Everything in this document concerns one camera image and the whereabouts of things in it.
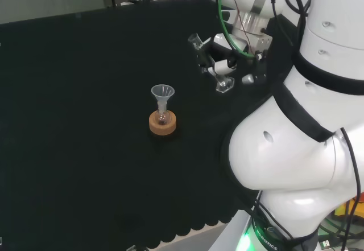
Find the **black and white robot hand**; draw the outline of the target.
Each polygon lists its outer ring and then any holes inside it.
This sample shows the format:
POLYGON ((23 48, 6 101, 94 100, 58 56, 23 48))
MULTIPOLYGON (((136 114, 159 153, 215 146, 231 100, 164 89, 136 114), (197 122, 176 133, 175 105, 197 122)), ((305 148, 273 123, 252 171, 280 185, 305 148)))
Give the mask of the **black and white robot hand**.
POLYGON ((252 65, 252 71, 242 77, 244 85, 263 85, 267 82, 267 51, 256 51, 252 57, 234 53, 225 36, 216 34, 202 41, 193 42, 197 63, 203 73, 211 74, 217 80, 217 90, 226 92, 234 86, 234 78, 229 75, 238 68, 238 61, 252 65))

